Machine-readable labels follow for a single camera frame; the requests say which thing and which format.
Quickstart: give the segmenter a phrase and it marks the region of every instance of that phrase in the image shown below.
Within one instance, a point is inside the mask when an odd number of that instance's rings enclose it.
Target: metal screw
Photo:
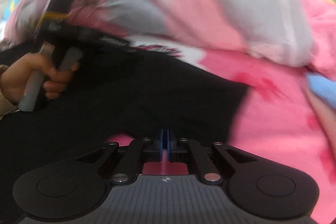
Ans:
[[[205,180],[207,181],[219,181],[221,176],[216,173],[208,173],[204,175]]]
[[[115,182],[125,182],[125,181],[128,181],[128,175],[126,174],[122,174],[122,173],[119,173],[119,174],[115,174],[113,176],[113,180]]]

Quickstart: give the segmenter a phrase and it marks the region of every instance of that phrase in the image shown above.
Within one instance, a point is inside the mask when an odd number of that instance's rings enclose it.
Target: black device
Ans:
[[[142,175],[146,162],[187,164],[189,175]],[[18,224],[313,224],[319,188],[306,173],[230,145],[211,148],[162,130],[156,139],[90,153],[22,175]]]
[[[73,26],[66,18],[75,0],[48,0],[34,37],[34,52],[52,59],[59,71],[68,70],[83,57],[83,48],[114,47],[131,52],[128,40],[95,29]],[[47,77],[42,71],[32,73],[18,104],[21,111],[40,110],[47,104],[42,87]]]

